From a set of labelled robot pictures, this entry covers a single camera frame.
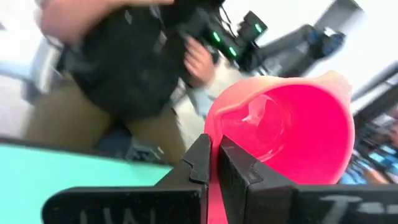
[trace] black jacket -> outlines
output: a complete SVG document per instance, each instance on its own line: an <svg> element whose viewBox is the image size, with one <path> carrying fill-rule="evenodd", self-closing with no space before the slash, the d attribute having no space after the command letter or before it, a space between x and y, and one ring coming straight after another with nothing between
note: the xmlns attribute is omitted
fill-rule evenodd
<svg viewBox="0 0 398 224"><path fill-rule="evenodd" d="M185 43L170 34L155 51L162 26L148 7L125 7L65 53L65 68L88 98L121 119L157 116L178 78L188 81Z"/></svg>

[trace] hand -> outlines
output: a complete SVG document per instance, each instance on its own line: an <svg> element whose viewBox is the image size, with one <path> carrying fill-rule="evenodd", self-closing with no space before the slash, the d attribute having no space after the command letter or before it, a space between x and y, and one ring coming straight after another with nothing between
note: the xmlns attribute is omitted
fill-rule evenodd
<svg viewBox="0 0 398 224"><path fill-rule="evenodd" d="M193 87L209 85L214 79L215 66L211 54L192 37L187 39L184 64L192 75L190 84Z"/></svg>

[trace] pink plastic cup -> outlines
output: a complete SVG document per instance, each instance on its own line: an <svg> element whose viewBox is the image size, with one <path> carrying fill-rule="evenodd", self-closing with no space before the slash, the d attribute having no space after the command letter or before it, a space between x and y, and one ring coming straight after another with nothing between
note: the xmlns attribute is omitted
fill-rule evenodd
<svg viewBox="0 0 398 224"><path fill-rule="evenodd" d="M348 107L304 78L236 83L214 102L205 133L213 143L208 223L226 223L216 171L223 135L297 184L337 183L354 144Z"/></svg>

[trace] teal surface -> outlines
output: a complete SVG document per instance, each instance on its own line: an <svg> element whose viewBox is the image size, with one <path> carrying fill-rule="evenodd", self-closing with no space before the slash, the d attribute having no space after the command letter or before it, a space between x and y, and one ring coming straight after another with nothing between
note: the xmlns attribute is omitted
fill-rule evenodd
<svg viewBox="0 0 398 224"><path fill-rule="evenodd" d="M41 224L41 209L70 187L154 185L171 168L0 144L1 224Z"/></svg>

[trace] black plastic holder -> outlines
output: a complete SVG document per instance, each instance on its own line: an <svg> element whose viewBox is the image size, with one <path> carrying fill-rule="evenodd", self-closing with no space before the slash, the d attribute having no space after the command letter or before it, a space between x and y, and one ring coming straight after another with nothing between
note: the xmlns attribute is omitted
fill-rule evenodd
<svg viewBox="0 0 398 224"><path fill-rule="evenodd" d="M44 205L44 223L207 223L209 136L153 187L68 189ZM224 137L218 175L230 224L391 223L396 185L297 185Z"/></svg>

